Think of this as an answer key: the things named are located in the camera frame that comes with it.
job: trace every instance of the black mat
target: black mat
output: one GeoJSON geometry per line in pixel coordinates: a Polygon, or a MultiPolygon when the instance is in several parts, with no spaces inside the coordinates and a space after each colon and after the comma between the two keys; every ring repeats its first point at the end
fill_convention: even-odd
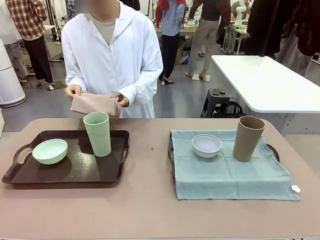
{"type": "Polygon", "coordinates": [[[53,87],[54,88],[53,90],[49,89],[49,83],[47,82],[44,83],[43,86],[48,92],[58,90],[58,89],[65,89],[67,87],[62,81],[55,81],[54,84],[55,86],[53,87]]]}

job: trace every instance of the green bowl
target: green bowl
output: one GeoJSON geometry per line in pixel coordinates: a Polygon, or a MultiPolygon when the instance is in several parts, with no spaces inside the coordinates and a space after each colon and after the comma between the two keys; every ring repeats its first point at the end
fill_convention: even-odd
{"type": "Polygon", "coordinates": [[[32,151],[32,156],[41,164],[56,164],[66,156],[68,144],[62,139],[51,139],[40,143],[32,151]]]}

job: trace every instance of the blue towel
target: blue towel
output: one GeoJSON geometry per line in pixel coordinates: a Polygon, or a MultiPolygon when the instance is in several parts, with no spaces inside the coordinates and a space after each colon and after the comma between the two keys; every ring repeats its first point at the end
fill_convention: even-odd
{"type": "Polygon", "coordinates": [[[278,163],[263,137],[250,161],[241,162],[233,157],[235,130],[171,132],[178,200],[300,200],[292,191],[290,173],[278,163]],[[218,155],[202,158],[193,151],[192,138],[199,134],[210,134],[220,139],[222,149],[218,155]]]}

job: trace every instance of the hand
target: hand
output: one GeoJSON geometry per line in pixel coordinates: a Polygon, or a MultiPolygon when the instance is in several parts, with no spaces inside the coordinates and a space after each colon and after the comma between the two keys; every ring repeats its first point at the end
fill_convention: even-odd
{"type": "Polygon", "coordinates": [[[120,92],[116,92],[116,93],[113,94],[111,97],[112,97],[112,98],[116,98],[116,97],[119,98],[119,105],[120,105],[120,107],[126,108],[126,107],[129,106],[129,99],[126,98],[125,96],[123,96],[120,92]]]}
{"type": "Polygon", "coordinates": [[[72,101],[74,94],[80,96],[81,87],[79,85],[70,85],[64,90],[65,95],[72,101]]]}

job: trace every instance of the person's right hand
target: person's right hand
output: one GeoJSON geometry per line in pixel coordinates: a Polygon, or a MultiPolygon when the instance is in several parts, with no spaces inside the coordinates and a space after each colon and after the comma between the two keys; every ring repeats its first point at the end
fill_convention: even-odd
{"type": "Polygon", "coordinates": [[[74,94],[80,96],[81,87],[79,85],[70,85],[64,90],[65,95],[72,101],[74,94]]]}

